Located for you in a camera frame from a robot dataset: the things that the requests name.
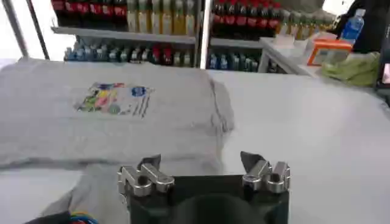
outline shelf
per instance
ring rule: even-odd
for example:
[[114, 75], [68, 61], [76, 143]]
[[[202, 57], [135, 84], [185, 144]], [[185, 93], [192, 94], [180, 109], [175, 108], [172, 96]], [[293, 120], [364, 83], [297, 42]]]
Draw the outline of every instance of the shelf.
[[222, 39], [222, 38], [211, 38], [211, 46], [221, 47], [241, 47], [251, 49], [262, 49], [263, 45], [259, 41], [250, 40], [233, 40], [233, 39]]
[[82, 37], [98, 37], [98, 38], [111, 38], [119, 40], [138, 40], [138, 41], [153, 41], [161, 43], [179, 43], [179, 44], [195, 44], [195, 37], [188, 36], [173, 36], [151, 33], [131, 33], [131, 32], [118, 32], [112, 30], [94, 30], [72, 27], [51, 27], [54, 33], [57, 34], [70, 34], [78, 35]]

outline table surface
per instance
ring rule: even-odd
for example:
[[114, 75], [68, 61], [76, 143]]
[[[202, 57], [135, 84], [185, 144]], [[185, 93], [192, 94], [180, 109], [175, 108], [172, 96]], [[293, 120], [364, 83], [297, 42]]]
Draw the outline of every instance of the table surface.
[[[227, 87], [235, 113], [236, 128], [222, 151], [226, 174], [244, 173], [242, 150], [287, 161], [290, 223], [388, 223], [390, 111], [380, 99], [305, 76], [209, 73]], [[80, 174], [1, 172], [3, 222], [34, 218]]]

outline water bottle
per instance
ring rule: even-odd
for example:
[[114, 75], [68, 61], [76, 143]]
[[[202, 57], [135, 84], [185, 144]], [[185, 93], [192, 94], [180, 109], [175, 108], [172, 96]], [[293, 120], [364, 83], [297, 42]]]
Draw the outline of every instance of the water bottle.
[[355, 44], [364, 26], [363, 16], [365, 13], [365, 9], [356, 10], [355, 16], [348, 20], [344, 30], [342, 31], [340, 36], [341, 40], [346, 40], [352, 45]]

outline soda bottle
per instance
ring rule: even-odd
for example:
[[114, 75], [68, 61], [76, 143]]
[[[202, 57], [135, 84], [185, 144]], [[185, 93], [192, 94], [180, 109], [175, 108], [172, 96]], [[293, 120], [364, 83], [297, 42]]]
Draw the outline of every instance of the soda bottle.
[[172, 66], [173, 59], [172, 59], [172, 49], [171, 48], [165, 48], [163, 50], [163, 64]]
[[127, 31], [127, 2], [114, 0], [114, 14], [116, 30]]
[[101, 28], [115, 30], [113, 0], [102, 0]]
[[152, 33], [161, 34], [162, 33], [162, 19], [163, 15], [161, 13], [160, 0], [152, 0]]
[[289, 34], [288, 27], [290, 21], [290, 12], [287, 10], [282, 10], [282, 18], [282, 22], [279, 23], [276, 28], [276, 34], [287, 35]]
[[189, 51], [185, 53], [183, 61], [184, 67], [191, 67], [191, 54]]
[[225, 26], [223, 30], [223, 34], [225, 37], [235, 35], [235, 23], [236, 23], [236, 0], [230, 0], [229, 3], [226, 4], [226, 14], [225, 14]]
[[80, 27], [80, 16], [77, 11], [77, 0], [65, 1], [67, 25], [70, 27]]
[[101, 0], [90, 0], [90, 22], [89, 26], [100, 28], [102, 22], [103, 8]]
[[90, 26], [90, 5], [88, 0], [77, 0], [77, 12], [80, 16], [80, 25], [88, 28]]
[[247, 16], [248, 16], [248, 8], [247, 8], [246, 0], [239, 0], [237, 2], [237, 19], [236, 19], [236, 32], [239, 34], [238, 37], [240, 39], [244, 39], [244, 36], [247, 35]]
[[138, 22], [140, 33], [151, 33], [151, 12], [147, 0], [139, 0]]
[[172, 35], [172, 30], [171, 0], [163, 0], [163, 34]]
[[274, 37], [276, 33], [276, 29], [280, 24], [280, 18], [281, 18], [281, 11], [280, 11], [280, 3], [276, 2], [274, 3], [274, 7], [271, 10], [271, 16], [268, 21], [268, 28], [269, 28], [269, 37]]
[[187, 8], [185, 15], [185, 34], [191, 37], [195, 36], [194, 0], [187, 0]]
[[175, 0], [173, 31], [175, 35], [185, 34], [185, 16], [184, 16], [183, 0]]
[[252, 0], [251, 5], [249, 6], [249, 13], [247, 19], [247, 34], [248, 39], [258, 40], [259, 33], [257, 29], [257, 16], [258, 16], [258, 1]]
[[266, 37], [267, 35], [267, 26], [269, 19], [269, 4], [268, 2], [263, 2], [260, 5], [261, 9], [259, 9], [259, 19], [258, 19], [258, 28], [261, 37]]
[[51, 5], [53, 6], [53, 10], [57, 17], [57, 22], [59, 26], [67, 26], [67, 16], [65, 9], [65, 1], [64, 0], [51, 0]]
[[127, 30], [129, 32], [139, 31], [137, 14], [136, 0], [127, 0]]

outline bottle label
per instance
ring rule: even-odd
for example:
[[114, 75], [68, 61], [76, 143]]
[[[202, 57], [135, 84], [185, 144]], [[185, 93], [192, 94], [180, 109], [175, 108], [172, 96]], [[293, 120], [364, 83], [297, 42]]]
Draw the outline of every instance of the bottle label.
[[140, 33], [148, 33], [147, 31], [147, 18], [145, 13], [140, 13], [138, 15], [138, 19], [140, 20]]
[[235, 16], [225, 16], [225, 21], [227, 24], [233, 25], [234, 22], [236, 21], [236, 17]]
[[86, 2], [77, 3], [77, 11], [81, 14], [87, 14], [90, 11], [90, 6]]
[[239, 26], [245, 26], [246, 25], [247, 18], [246, 16], [239, 16], [237, 17], [237, 25]]
[[65, 3], [66, 11], [68, 12], [76, 12], [77, 11], [77, 3], [75, 2], [66, 2]]
[[269, 22], [268, 22], [268, 26], [269, 26], [271, 29], [275, 29], [278, 25], [279, 25], [279, 21], [278, 21], [277, 19], [271, 19], [271, 20], [269, 20]]
[[163, 15], [163, 34], [172, 34], [172, 17], [170, 15]]
[[250, 26], [250, 27], [255, 27], [256, 25], [257, 25], [257, 19], [255, 19], [255, 18], [248, 18], [248, 25]]
[[100, 4], [90, 4], [90, 10], [92, 14], [100, 15], [102, 14], [102, 6]]
[[126, 17], [127, 7], [126, 7], [126, 5], [122, 5], [122, 6], [117, 5], [114, 7], [114, 12], [115, 12], [115, 15], [118, 17]]
[[187, 15], [185, 19], [186, 34], [195, 36], [195, 19], [194, 16]]
[[258, 22], [258, 26], [260, 28], [266, 28], [268, 25], [268, 19], [260, 19]]
[[152, 33], [160, 33], [160, 15], [157, 13], [152, 14]]
[[131, 11], [127, 12], [127, 27], [129, 28], [129, 32], [136, 32], [137, 31], [135, 13], [133, 13]]
[[63, 1], [51, 0], [51, 5], [55, 11], [64, 11], [65, 9]]
[[110, 5], [103, 5], [103, 14], [112, 16], [114, 14], [114, 8]]

